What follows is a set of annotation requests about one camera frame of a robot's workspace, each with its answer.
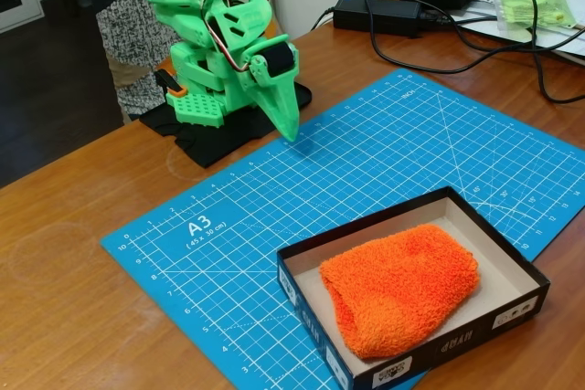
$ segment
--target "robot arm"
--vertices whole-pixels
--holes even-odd
[[[288,36],[262,36],[268,0],[148,0],[159,21],[184,39],[171,59],[181,92],[167,102],[179,121],[221,126],[223,116],[258,105],[288,140],[298,132],[298,51]]]

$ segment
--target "orange cloth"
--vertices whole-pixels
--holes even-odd
[[[416,346],[479,283],[473,255],[431,224],[369,241],[319,270],[339,331],[362,359]]]

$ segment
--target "wooden table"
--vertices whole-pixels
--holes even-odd
[[[448,68],[477,57],[453,32],[379,40],[412,63]],[[366,33],[328,25],[295,44],[300,81],[314,92],[305,120],[394,69]],[[544,64],[555,96],[585,92],[583,68]],[[585,102],[546,103],[528,55],[429,78],[585,147]],[[232,388],[99,240],[275,137],[202,170],[173,139],[135,122],[0,190],[0,389]],[[537,259],[552,280],[540,315],[430,372],[417,388],[585,388],[584,229],[581,214]]]

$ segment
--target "blue cutting mat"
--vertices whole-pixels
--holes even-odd
[[[102,244],[238,389],[336,389],[277,248],[451,185],[533,259],[584,174],[585,152],[402,69]]]

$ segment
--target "person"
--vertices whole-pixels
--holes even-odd
[[[164,102],[153,72],[179,38],[146,0],[92,0],[124,121]]]

